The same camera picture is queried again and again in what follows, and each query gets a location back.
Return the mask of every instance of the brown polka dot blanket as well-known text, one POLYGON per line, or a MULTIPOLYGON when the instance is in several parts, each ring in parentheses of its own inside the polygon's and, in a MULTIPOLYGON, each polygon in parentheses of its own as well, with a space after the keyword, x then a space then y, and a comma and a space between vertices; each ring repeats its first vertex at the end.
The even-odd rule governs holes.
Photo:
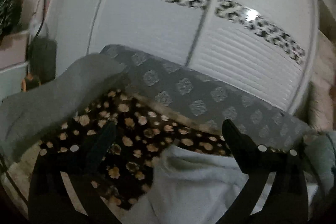
POLYGON ((224 138, 177 123, 143 105, 120 90, 110 91, 45 137, 42 153, 66 152, 85 138, 100 133, 107 121, 117 125, 118 135, 101 159, 92 185, 99 195, 126 210, 146 193, 153 181, 153 167, 162 150, 175 140, 190 151, 230 155, 224 138))

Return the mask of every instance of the metal rivet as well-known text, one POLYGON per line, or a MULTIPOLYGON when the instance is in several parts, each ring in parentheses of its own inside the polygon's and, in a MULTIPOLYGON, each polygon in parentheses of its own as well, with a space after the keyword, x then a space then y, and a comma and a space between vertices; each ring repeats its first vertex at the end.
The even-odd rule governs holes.
POLYGON ((264 146, 264 145, 262 145, 262 144, 258 146, 258 149, 259 149, 259 151, 261 151, 261 152, 266 152, 266 151, 267 151, 267 147, 264 146))
POLYGON ((289 153, 290 153, 292 156, 296 156, 296 155, 297 155, 297 152, 296 152, 294 149, 289 150, 289 153))
POLYGON ((79 149, 78 145, 73 145, 73 146, 70 147, 71 152, 76 152, 76 151, 78 151, 78 149, 79 149))

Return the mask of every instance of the patterned gray bedding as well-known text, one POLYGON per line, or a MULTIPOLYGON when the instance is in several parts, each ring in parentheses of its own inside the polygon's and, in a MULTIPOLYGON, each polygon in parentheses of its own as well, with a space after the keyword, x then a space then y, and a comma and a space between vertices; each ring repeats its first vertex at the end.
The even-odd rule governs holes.
POLYGON ((131 83, 126 92, 168 107, 170 117, 177 112, 214 131, 231 119, 256 144, 282 150, 312 133, 306 123, 283 110, 187 67, 120 45, 108 45, 101 53, 126 65, 131 83))

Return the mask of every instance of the bed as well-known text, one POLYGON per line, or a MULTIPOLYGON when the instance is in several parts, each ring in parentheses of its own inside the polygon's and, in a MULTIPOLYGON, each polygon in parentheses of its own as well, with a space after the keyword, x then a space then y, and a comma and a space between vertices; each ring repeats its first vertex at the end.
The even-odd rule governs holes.
MULTIPOLYGON (((13 95, 1 105, 3 164, 21 194, 6 174, 1 179, 22 213, 27 215, 24 199, 29 198, 31 174, 40 145, 45 143, 41 138, 57 137, 66 128, 65 121, 75 119, 111 88, 123 90, 179 124, 214 136, 220 135, 221 123, 227 118, 256 144, 273 149, 288 151, 303 135, 313 134, 297 118, 231 85, 138 50, 106 46, 102 53, 76 61, 56 80, 13 95)), ((116 204, 109 206, 122 214, 116 204)))

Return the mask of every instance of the white wardrobe door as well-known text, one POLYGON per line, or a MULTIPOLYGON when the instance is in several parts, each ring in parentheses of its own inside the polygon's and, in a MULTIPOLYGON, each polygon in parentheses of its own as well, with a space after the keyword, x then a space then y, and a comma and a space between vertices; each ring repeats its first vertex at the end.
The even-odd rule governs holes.
POLYGON ((56 75, 86 55, 100 0, 53 0, 48 11, 49 37, 57 43, 56 75))
POLYGON ((121 44, 184 64, 202 14, 165 0, 103 0, 89 52, 121 44))
MULTIPOLYGON (((257 10, 283 29, 306 53, 311 41, 312 0, 233 0, 257 10)), ((217 17, 212 0, 190 67, 234 85, 287 110, 302 76, 283 49, 255 35, 243 24, 217 17)))

